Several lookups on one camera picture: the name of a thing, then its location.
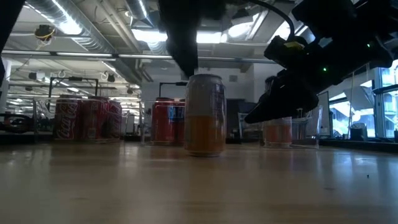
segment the wall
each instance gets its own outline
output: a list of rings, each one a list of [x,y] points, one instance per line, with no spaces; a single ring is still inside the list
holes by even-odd
[[[143,83],[141,85],[142,100],[155,100],[159,96],[160,82],[180,82],[181,75],[177,69],[168,68],[161,70],[156,68],[148,68],[147,72],[154,79],[152,83]],[[249,82],[247,73],[241,73],[240,69],[234,68],[200,68],[196,73],[209,73],[220,76],[226,87],[227,99],[246,99],[247,92],[252,92],[252,82]],[[229,76],[238,76],[237,82],[229,82]],[[169,98],[184,98],[185,87],[175,85],[163,85],[162,96]]]
[[[200,68],[196,73],[210,73],[219,75],[226,87],[227,99],[245,99],[247,102],[257,102],[265,91],[266,78],[277,75],[283,68],[278,64],[253,64],[246,73],[235,68]],[[179,82],[179,69],[148,68],[147,72],[154,79],[153,83],[143,83],[141,86],[143,100],[155,100],[159,95],[160,82]],[[237,82],[229,82],[230,75],[237,75]],[[184,98],[185,87],[164,85],[162,96],[170,98]]]
[[[278,64],[254,64],[254,102],[257,102],[266,90],[265,80],[268,77],[276,76],[284,68]]]

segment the glass wall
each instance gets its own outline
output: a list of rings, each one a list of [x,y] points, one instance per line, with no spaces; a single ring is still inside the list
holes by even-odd
[[[395,60],[391,68],[381,68],[382,87],[398,84],[398,60]],[[398,129],[398,88],[393,88],[382,94],[384,104],[384,134],[387,138],[394,137],[394,131]]]
[[[349,108],[349,101],[333,103],[330,105],[330,111],[333,112],[334,137],[342,137],[343,134],[348,134]],[[364,123],[368,129],[368,137],[376,137],[374,110],[372,108],[358,111],[352,108],[351,113],[353,116],[352,124]]]
[[[398,84],[398,60],[392,63],[391,68],[381,69],[382,87]]]

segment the ceiling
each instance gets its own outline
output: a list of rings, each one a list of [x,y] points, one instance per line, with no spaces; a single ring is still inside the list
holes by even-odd
[[[79,10],[84,13],[85,17],[99,30],[101,35],[116,49],[119,53],[131,53],[132,50],[123,41],[115,28],[108,22],[103,11],[98,8],[95,0],[72,0]],[[130,17],[126,15],[127,9],[125,0],[109,0],[114,9],[118,12],[118,16],[123,20],[124,26],[129,27]],[[147,5],[151,11],[157,10],[157,1],[149,0]],[[281,8],[286,13],[289,13],[294,7],[294,1],[276,1],[275,6]],[[215,56],[215,57],[249,57],[262,58],[266,43],[283,23],[282,18],[275,15],[273,12],[265,13],[266,16],[263,21],[259,21],[259,29],[255,35],[250,39],[228,40],[229,43],[223,44],[198,44],[198,54],[200,56]],[[46,18],[41,16],[35,10],[24,7],[19,15],[19,18],[14,26],[12,35],[10,36],[5,49],[14,50],[44,50],[44,51],[59,51],[59,52],[86,52],[86,49],[78,45],[71,38],[62,37],[64,34],[57,30],[55,38],[53,37],[51,43],[43,45],[33,35],[34,31],[39,25],[47,24],[53,26]],[[139,42],[139,46],[144,54],[151,54],[145,42]],[[107,81],[107,74],[114,73],[109,66],[98,59],[87,60],[82,58],[30,58],[29,55],[25,57],[9,58],[12,61],[12,75],[11,87],[9,94],[15,94],[15,98],[29,98],[30,95],[48,95],[49,87],[48,80],[31,80],[29,73],[43,73],[45,77],[83,77],[83,78],[97,78],[100,83],[100,95],[105,96],[125,96],[139,98],[141,92],[137,85],[128,83],[123,78],[124,74],[115,74],[115,82]],[[133,59],[123,59],[123,62],[128,65],[131,70],[134,70],[136,64]],[[178,66],[170,60],[143,60],[144,69],[154,82],[157,78],[164,79],[165,76],[179,76],[180,70]],[[247,65],[242,63],[231,62],[214,62],[214,61],[200,61],[201,68],[240,68],[242,72],[246,72]],[[70,82],[63,80],[63,83],[69,88],[80,88],[78,95],[92,95],[95,93],[91,88],[93,82]],[[25,90],[26,86],[32,86],[31,91]],[[52,90],[53,95],[61,95],[71,92],[58,84],[58,87]],[[134,94],[128,95],[127,88],[133,88]]]

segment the red soda can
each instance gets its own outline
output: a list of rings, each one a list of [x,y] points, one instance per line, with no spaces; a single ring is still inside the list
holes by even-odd
[[[76,140],[81,134],[81,98],[74,95],[60,95],[55,104],[55,139]]]
[[[108,137],[120,138],[120,128],[122,125],[122,106],[119,102],[109,101],[108,116]]]
[[[85,139],[103,139],[107,136],[108,99],[102,96],[89,96],[83,104],[83,137]]]

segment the table surface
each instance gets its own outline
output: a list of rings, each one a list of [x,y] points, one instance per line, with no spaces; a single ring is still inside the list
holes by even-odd
[[[1,223],[398,223],[398,157],[228,146],[38,144],[0,152]]]

